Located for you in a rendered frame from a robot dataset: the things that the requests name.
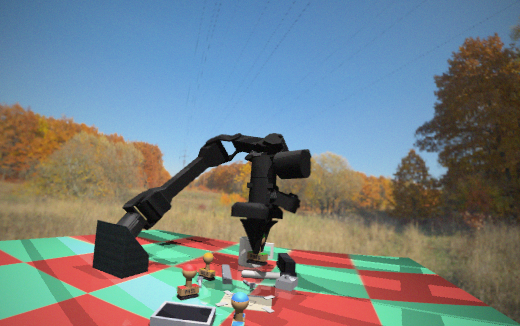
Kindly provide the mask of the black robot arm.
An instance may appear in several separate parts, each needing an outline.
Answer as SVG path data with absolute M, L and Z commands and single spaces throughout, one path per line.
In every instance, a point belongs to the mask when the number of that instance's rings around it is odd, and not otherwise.
M 232 142 L 235 152 L 228 156 L 221 141 Z M 187 185 L 195 180 L 209 167 L 231 161 L 237 153 L 249 153 L 245 160 L 252 162 L 251 178 L 300 179 L 310 176 L 309 149 L 289 151 L 282 134 L 271 133 L 266 137 L 254 137 L 237 133 L 234 135 L 220 134 L 200 148 L 198 157 L 185 168 L 170 178 L 161 187 L 151 188 L 130 199 L 122 208 L 127 212 L 118 225 L 127 226 L 136 238 L 144 229 L 149 230 L 171 209 L 172 199 Z M 250 178 L 250 179 L 251 179 Z M 275 189 L 269 189 L 265 205 L 274 204 L 295 214 L 300 206 L 298 195 L 285 194 Z M 137 209 L 144 215 L 140 215 Z

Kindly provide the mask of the red-handled rubber stamp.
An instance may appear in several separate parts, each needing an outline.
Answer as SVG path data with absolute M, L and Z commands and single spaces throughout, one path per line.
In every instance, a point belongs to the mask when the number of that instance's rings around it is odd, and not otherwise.
M 197 268 L 193 264 L 185 265 L 182 268 L 183 276 L 186 277 L 186 283 L 183 286 L 177 286 L 177 296 L 179 300 L 187 300 L 190 298 L 196 298 L 199 296 L 200 286 L 192 284 L 192 279 L 197 274 Z

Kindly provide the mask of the cream paper card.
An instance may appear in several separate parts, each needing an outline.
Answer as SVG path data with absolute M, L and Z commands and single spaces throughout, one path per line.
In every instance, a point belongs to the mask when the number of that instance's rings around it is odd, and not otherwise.
M 236 293 L 231 293 L 228 290 L 226 290 L 224 292 L 226 294 L 224 295 L 222 300 L 215 305 L 232 307 L 231 298 Z M 271 309 L 271 306 L 272 306 L 272 298 L 274 298 L 275 296 L 254 296 L 254 295 L 247 295 L 247 296 L 249 297 L 249 305 L 247 306 L 246 309 L 264 311 L 264 312 L 269 312 L 269 313 L 274 312 L 274 310 Z

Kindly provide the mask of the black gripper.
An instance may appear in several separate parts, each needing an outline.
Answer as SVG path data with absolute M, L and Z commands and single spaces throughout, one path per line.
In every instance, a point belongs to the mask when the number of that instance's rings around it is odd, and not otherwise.
M 251 178 L 247 183 L 249 190 L 249 202 L 236 202 L 231 207 L 231 216 L 247 217 L 240 219 L 245 233 L 247 234 L 250 246 L 254 254 L 259 254 L 266 244 L 270 229 L 278 221 L 273 218 L 283 219 L 283 210 L 277 209 L 277 206 L 270 203 L 265 205 L 266 195 L 269 189 L 278 191 L 276 180 L 269 178 Z M 261 246 L 263 235 L 265 235 L 265 243 Z

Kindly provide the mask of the grey mug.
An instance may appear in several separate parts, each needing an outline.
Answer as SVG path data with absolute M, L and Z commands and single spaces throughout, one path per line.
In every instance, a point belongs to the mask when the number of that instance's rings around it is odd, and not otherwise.
M 247 236 L 240 236 L 240 248 L 239 248 L 239 259 L 238 264 L 240 266 L 246 267 L 261 267 L 260 265 L 247 263 L 247 252 L 252 251 L 249 240 Z M 274 244 L 275 243 L 266 243 L 265 247 L 271 247 L 270 255 L 268 255 L 268 259 L 274 258 Z

